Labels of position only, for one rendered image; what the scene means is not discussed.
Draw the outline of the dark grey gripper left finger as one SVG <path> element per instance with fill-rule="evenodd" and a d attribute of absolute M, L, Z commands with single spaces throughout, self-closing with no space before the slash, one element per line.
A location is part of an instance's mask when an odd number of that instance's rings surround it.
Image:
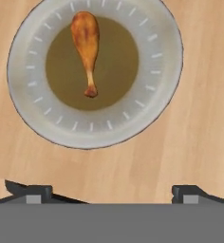
<path fill-rule="evenodd" d="M 24 185 L 6 180 L 5 186 L 14 196 L 40 196 L 42 203 L 84 204 L 84 201 L 54 194 L 51 185 Z"/>

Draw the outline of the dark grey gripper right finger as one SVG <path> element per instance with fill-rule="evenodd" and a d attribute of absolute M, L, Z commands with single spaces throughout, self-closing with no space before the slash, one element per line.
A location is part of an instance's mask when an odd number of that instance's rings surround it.
<path fill-rule="evenodd" d="M 173 204 L 212 204 L 224 203 L 224 198 L 212 196 L 196 185 L 173 185 Z"/>

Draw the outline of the brown chicken drumstick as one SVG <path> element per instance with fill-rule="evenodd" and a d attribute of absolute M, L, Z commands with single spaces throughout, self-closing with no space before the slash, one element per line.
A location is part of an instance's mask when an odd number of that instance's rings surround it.
<path fill-rule="evenodd" d="M 93 72 L 99 52 L 100 30 L 93 14 L 88 11 L 77 12 L 70 26 L 74 45 L 80 54 L 87 77 L 86 97 L 95 98 L 98 95 L 94 83 Z"/>

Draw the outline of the grey plate with olive centre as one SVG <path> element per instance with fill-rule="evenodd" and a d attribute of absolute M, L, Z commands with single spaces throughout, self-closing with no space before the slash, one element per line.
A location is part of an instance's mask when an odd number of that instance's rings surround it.
<path fill-rule="evenodd" d="M 84 96 L 86 75 L 70 33 L 80 11 L 100 25 L 94 99 Z M 13 38 L 7 81 L 16 111 L 39 136 L 98 149 L 154 122 L 172 100 L 182 66 L 180 30 L 162 0 L 42 0 Z"/>

